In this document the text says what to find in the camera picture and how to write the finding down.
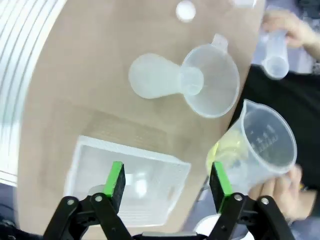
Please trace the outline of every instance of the plastic funnel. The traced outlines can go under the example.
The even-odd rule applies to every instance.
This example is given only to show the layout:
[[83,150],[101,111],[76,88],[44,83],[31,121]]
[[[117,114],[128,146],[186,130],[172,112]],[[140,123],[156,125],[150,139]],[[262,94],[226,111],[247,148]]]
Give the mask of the plastic funnel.
[[226,114],[239,94],[240,77],[236,64],[228,54],[227,39],[216,34],[211,44],[194,48],[184,59],[182,67],[200,69],[204,85],[197,95],[185,95],[190,107],[205,118]]
[[154,53],[133,61],[128,78],[134,92],[154,99],[181,93],[199,115],[226,114],[239,94],[239,72],[227,52],[228,41],[216,34],[213,42],[194,48],[181,66]]

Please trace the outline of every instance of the small plastic cup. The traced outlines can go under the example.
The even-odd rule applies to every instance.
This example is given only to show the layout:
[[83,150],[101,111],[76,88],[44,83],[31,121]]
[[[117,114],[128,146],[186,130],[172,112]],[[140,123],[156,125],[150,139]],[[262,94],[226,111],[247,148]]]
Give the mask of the small plastic cup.
[[269,78],[283,79],[289,72],[286,31],[270,32],[266,41],[265,59],[262,67]]

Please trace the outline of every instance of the black shirt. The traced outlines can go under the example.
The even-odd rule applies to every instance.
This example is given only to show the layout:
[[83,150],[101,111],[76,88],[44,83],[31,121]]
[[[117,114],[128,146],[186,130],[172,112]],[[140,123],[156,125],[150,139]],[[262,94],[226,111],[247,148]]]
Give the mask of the black shirt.
[[[273,108],[287,121],[297,144],[302,183],[320,191],[320,76],[289,72],[282,80],[272,80],[253,65],[231,124],[239,118],[244,99]],[[320,216],[319,194],[312,214]]]

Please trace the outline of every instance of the clear plastic funnel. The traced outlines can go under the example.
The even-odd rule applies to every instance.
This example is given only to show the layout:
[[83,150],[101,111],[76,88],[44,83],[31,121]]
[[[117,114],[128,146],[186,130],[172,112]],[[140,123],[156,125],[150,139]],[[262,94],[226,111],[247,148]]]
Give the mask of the clear plastic funnel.
[[272,108],[244,100],[240,118],[214,145],[207,169],[221,162],[234,192],[287,173],[296,163],[297,144],[287,122]]
[[129,69],[131,87],[145,99],[181,93],[199,115],[220,117],[235,104],[240,87],[227,48],[227,39],[216,34],[212,43],[191,50],[181,66],[157,54],[141,55]]
[[216,34],[213,42],[194,48],[184,59],[182,67],[200,69],[204,85],[197,95],[185,95],[185,101],[199,115],[217,118],[226,114],[239,94],[238,68],[228,54],[227,39]]

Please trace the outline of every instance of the clear plastic container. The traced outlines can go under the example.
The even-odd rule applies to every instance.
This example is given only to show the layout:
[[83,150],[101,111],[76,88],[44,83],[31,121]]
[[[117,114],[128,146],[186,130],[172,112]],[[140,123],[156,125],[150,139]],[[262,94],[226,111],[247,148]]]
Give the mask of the clear plastic container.
[[64,186],[65,196],[100,192],[114,161],[124,164],[125,189],[118,215],[127,227],[164,225],[191,164],[158,152],[80,136]]
[[266,41],[262,67],[268,77],[274,80],[283,79],[289,72],[286,33],[283,30],[270,32]]
[[207,169],[223,163],[234,192],[283,175],[296,163],[297,144],[287,122],[272,108],[244,100],[240,118],[214,145]]
[[181,93],[187,104],[206,118],[226,114],[235,104],[240,87],[228,41],[219,34],[212,43],[191,50],[181,66],[153,53],[141,55],[132,63],[128,78],[140,97]]

